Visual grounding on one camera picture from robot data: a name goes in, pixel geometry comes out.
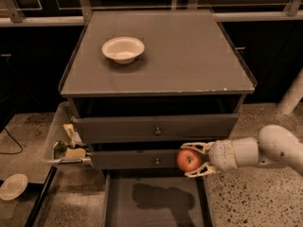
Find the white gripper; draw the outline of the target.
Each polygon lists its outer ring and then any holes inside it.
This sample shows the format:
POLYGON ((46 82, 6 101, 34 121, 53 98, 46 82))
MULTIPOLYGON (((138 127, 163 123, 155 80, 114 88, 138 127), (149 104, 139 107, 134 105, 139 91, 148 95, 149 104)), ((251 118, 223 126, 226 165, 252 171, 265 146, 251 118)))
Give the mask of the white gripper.
POLYGON ((216 169, 221 172, 229 172, 238 168, 231 140, 219 140, 214 143, 184 143, 181 149, 192 149, 201 154, 208 153, 210 161, 210 163, 206 162, 193 171, 186 172, 185 176, 188 178, 198 178, 214 174, 216 169))

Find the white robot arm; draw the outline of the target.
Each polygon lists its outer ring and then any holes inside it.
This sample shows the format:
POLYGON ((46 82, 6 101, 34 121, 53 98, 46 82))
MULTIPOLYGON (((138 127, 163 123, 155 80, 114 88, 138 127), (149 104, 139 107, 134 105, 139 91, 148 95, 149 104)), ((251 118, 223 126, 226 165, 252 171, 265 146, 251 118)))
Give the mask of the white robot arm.
POLYGON ((303 143, 285 128, 269 125, 259 131, 258 139, 184 143, 177 155, 177 165, 189 178, 245 166, 288 166, 303 175, 303 143))

